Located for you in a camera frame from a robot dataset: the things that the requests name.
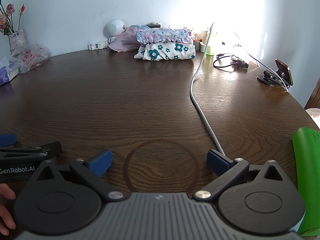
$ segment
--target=dried rose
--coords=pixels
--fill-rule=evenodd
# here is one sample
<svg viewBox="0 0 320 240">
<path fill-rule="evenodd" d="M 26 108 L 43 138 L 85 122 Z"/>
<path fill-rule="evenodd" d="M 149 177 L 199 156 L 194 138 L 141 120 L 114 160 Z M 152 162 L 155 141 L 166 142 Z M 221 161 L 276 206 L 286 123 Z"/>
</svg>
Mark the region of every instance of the dried rose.
<svg viewBox="0 0 320 240">
<path fill-rule="evenodd" d="M 7 16 L 4 14 L 0 14 L 0 24 L 5 23 L 7 21 Z"/>
<path fill-rule="evenodd" d="M 7 6 L 7 16 L 10 16 L 14 13 L 14 6 L 12 3 L 9 3 Z"/>
<path fill-rule="evenodd" d="M 0 30 L 4 30 L 7 27 L 7 23 L 0 23 Z"/>
</svg>

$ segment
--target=human hand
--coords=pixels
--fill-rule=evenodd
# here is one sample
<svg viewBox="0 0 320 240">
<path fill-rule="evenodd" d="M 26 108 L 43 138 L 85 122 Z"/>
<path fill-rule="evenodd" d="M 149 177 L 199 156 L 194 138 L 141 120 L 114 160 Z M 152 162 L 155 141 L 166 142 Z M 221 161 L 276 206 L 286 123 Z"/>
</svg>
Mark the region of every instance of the human hand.
<svg viewBox="0 0 320 240">
<path fill-rule="evenodd" d="M 16 195 L 12 191 L 12 189 L 9 188 L 7 184 L 0 184 L 0 195 L 3 195 L 7 199 L 15 199 Z M 16 229 L 16 224 L 14 223 L 12 216 L 10 215 L 9 211 L 6 209 L 6 207 L 0 203 L 0 217 L 2 217 L 5 225 L 10 229 Z M 6 228 L 2 222 L 0 222 L 0 233 L 8 236 L 9 230 Z"/>
</svg>

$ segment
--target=white textured vase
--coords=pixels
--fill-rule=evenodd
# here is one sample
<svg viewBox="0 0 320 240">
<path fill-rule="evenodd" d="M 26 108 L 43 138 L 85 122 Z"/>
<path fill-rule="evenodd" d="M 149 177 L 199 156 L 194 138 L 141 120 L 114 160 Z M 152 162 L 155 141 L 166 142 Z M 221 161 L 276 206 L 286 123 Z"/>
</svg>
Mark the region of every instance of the white textured vase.
<svg viewBox="0 0 320 240">
<path fill-rule="evenodd" d="M 15 31 L 14 33 L 8 36 L 9 38 L 9 46 L 11 55 L 14 52 L 15 48 L 17 47 L 18 43 L 27 43 L 26 34 L 24 29 Z"/>
</svg>

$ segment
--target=white spherical device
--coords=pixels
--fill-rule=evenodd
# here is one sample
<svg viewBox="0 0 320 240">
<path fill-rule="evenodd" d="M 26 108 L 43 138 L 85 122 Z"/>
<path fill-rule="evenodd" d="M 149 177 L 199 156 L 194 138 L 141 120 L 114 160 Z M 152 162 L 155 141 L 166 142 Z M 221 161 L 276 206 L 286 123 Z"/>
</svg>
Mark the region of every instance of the white spherical device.
<svg viewBox="0 0 320 240">
<path fill-rule="evenodd" d="M 106 26 L 107 33 L 111 37 L 117 37 L 125 31 L 125 23 L 120 19 L 113 19 Z"/>
</svg>

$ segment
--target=wooden table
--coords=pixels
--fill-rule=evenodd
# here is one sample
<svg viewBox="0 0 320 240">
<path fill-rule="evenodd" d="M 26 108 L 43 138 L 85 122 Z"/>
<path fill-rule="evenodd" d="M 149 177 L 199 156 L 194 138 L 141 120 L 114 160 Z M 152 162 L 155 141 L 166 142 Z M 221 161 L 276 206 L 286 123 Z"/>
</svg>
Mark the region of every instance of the wooden table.
<svg viewBox="0 0 320 240">
<path fill-rule="evenodd" d="M 109 148 L 103 178 L 127 194 L 197 191 L 215 179 L 206 153 L 216 146 L 189 97 L 202 53 L 155 62 L 135 53 L 78 51 L 18 75 L 0 88 L 0 134 L 15 133 L 20 146 L 59 140 L 57 163 Z M 291 137 L 316 124 L 284 89 L 258 82 L 259 67 L 215 69 L 213 59 L 206 57 L 194 96 L 226 155 L 275 159 L 296 183 Z M 10 187 L 18 194 L 24 185 Z"/>
</svg>

